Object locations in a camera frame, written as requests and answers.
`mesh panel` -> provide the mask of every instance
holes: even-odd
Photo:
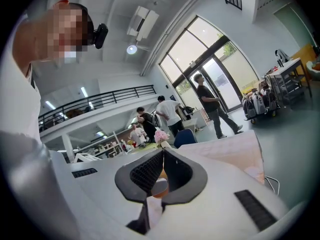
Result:
[[[83,177],[86,175],[97,173],[98,171],[94,168],[84,169],[84,170],[77,170],[73,171],[72,174],[75,178]]]
[[[151,196],[151,189],[163,170],[163,162],[163,154],[160,152],[130,172],[130,179],[148,196]]]

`dark chair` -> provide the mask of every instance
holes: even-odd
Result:
[[[185,129],[178,132],[173,145],[178,149],[185,144],[198,143],[192,130]]]

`white column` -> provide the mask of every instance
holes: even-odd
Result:
[[[75,160],[75,154],[74,154],[74,149],[72,147],[69,135],[66,133],[63,134],[62,141],[63,141],[64,149],[66,150],[66,155],[68,156],[70,163],[73,163],[73,161]]]

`backpack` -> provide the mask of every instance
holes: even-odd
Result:
[[[263,95],[259,91],[255,91],[252,94],[252,102],[257,115],[264,114],[268,111],[264,103]]]
[[[247,119],[253,118],[257,115],[251,97],[244,97],[242,99],[242,108],[244,111],[244,115]]]
[[[269,108],[270,111],[277,109],[277,99],[274,90],[268,88],[264,91],[264,100],[266,100],[266,107]]]
[[[193,115],[195,109],[194,109],[193,107],[190,107],[190,106],[185,106],[185,107],[184,107],[184,110],[185,110],[185,112],[187,112],[188,114]]]

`railing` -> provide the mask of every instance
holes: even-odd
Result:
[[[78,99],[39,116],[39,131],[42,132],[52,126],[93,110],[155,93],[153,85],[144,85]]]

